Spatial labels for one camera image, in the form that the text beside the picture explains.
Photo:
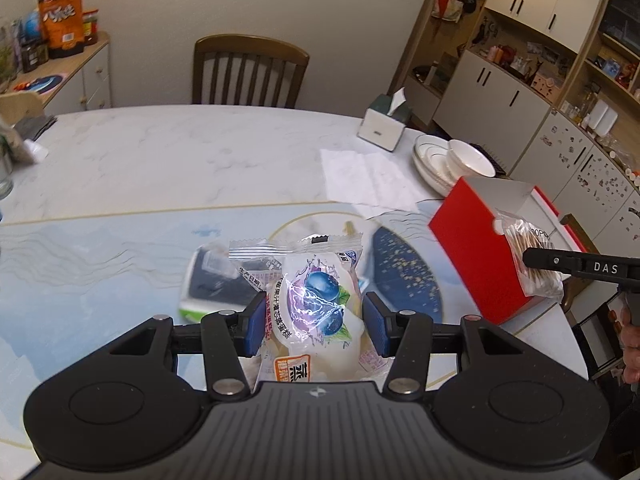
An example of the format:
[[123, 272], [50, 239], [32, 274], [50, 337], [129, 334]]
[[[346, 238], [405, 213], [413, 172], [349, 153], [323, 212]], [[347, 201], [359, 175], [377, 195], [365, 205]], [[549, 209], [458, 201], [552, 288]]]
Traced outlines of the person's hand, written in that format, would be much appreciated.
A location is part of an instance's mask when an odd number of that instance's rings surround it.
[[627, 307], [622, 307], [618, 311], [611, 310], [608, 317], [614, 323], [623, 348], [624, 382], [628, 385], [638, 385], [640, 375], [639, 327], [631, 324], [631, 315]]

